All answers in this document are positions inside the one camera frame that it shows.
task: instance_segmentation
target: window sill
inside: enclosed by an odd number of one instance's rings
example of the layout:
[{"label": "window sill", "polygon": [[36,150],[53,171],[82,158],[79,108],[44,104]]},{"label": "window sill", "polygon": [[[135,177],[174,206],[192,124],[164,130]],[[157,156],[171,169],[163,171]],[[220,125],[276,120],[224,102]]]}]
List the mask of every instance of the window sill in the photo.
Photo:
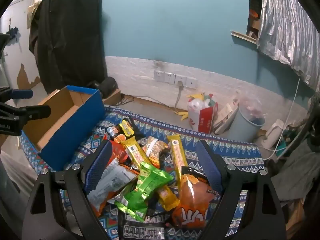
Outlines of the window sill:
[{"label": "window sill", "polygon": [[257,45],[257,40],[253,37],[248,36],[248,35],[245,35],[245,34],[242,34],[239,32],[235,32],[235,31],[231,31],[231,35]]}]

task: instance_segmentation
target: black item hanging on door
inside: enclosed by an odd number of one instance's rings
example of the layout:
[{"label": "black item hanging on door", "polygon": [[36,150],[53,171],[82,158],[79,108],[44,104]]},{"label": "black item hanging on door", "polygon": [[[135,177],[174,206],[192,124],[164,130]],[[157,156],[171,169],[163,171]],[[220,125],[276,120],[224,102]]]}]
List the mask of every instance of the black item hanging on door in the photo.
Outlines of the black item hanging on door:
[{"label": "black item hanging on door", "polygon": [[104,80],[99,0],[42,0],[31,23],[29,50],[47,93]]}]

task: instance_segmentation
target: nutrition facts label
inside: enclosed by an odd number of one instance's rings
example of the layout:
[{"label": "nutrition facts label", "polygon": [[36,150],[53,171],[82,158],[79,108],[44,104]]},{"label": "nutrition facts label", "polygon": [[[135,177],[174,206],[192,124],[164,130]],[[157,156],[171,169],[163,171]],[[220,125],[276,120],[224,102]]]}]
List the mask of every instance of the nutrition facts label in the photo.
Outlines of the nutrition facts label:
[{"label": "nutrition facts label", "polygon": [[136,239],[164,239],[164,228],[145,228],[125,225],[123,236]]}]

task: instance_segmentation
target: blue wall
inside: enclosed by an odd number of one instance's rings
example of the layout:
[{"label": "blue wall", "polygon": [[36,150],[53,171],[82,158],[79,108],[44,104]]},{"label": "blue wall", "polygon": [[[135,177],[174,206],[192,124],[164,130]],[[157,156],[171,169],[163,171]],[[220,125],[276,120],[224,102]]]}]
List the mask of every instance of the blue wall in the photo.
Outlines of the blue wall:
[{"label": "blue wall", "polygon": [[[249,0],[102,0],[106,56],[155,59],[201,68],[293,99],[298,76],[259,55],[246,33]],[[304,83],[296,102],[313,94]]]}]

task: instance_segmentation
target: patterned tablecloth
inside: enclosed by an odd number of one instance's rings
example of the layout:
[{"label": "patterned tablecloth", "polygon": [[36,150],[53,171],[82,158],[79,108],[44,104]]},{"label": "patterned tablecloth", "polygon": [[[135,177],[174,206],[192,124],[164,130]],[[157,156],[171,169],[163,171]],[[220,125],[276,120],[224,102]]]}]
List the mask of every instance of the patterned tablecloth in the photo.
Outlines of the patterned tablecloth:
[{"label": "patterned tablecloth", "polygon": [[[106,133],[106,128],[112,125],[119,124],[126,116],[131,116],[134,119],[135,124],[138,126],[139,130],[145,135],[146,138],[148,136],[153,136],[159,140],[168,142],[167,135],[180,134],[188,165],[199,171],[202,171],[202,168],[195,152],[195,145],[201,139],[204,139],[208,143],[208,145],[213,149],[214,153],[222,155],[222,158],[226,163],[232,163],[238,166],[238,168],[242,171],[257,172],[259,169],[264,168],[259,149],[255,144],[232,141],[215,137],[210,134],[195,132],[168,123],[160,122],[158,120],[153,120],[145,116],[134,114],[120,108],[107,106],[105,119],[98,123],[97,126],[92,130],[92,134],[79,146],[71,162],[67,163],[65,168],[67,169],[74,163],[81,162],[88,154],[94,152],[100,145],[100,142],[102,141],[102,138]],[[36,170],[38,174],[43,168],[51,169],[50,166],[48,166],[36,154],[33,146],[29,143],[27,138],[21,136],[20,144],[26,154],[27,159],[30,162],[30,165]],[[63,148],[63,145],[57,146],[57,151],[59,151],[60,147]],[[171,173],[171,171],[173,171],[171,156],[167,156],[162,161],[165,163],[165,166],[167,168],[166,171]],[[61,191],[61,197],[65,207],[68,208],[70,206],[68,195],[63,190]],[[213,213],[219,201],[219,198],[220,197],[218,196],[214,201],[212,201],[212,203],[210,203],[208,214]],[[227,235],[233,234],[237,231],[243,213],[245,200],[246,192],[243,191],[239,197],[235,215],[233,217]],[[102,216],[99,218],[102,226],[105,228],[106,232],[112,239],[118,238],[117,217],[117,208],[112,205],[107,205]],[[166,239],[194,240],[200,233],[199,231],[181,231],[180,229],[176,228],[168,228],[165,234]]]}]

